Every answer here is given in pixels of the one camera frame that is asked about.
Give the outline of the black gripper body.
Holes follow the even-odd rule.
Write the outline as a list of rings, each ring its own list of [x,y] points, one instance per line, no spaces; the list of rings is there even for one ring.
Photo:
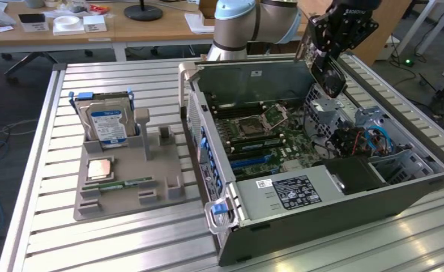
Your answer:
[[[327,12],[310,18],[307,33],[318,50],[339,56],[359,46],[378,29],[372,12],[379,1],[332,1]]]

